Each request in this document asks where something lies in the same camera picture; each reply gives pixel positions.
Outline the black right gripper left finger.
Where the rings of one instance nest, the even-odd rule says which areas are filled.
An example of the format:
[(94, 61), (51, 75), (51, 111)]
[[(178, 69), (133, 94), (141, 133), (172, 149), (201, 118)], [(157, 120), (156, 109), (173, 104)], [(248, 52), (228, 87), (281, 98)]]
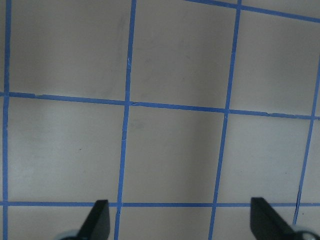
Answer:
[(78, 240), (107, 240), (111, 231), (108, 200), (97, 200), (79, 232)]

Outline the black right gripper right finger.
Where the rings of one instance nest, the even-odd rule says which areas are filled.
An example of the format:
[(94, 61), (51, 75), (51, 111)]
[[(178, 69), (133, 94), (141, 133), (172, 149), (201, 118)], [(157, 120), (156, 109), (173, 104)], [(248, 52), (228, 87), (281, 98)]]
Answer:
[(294, 240), (296, 235), (263, 197), (250, 200), (250, 230), (256, 240)]

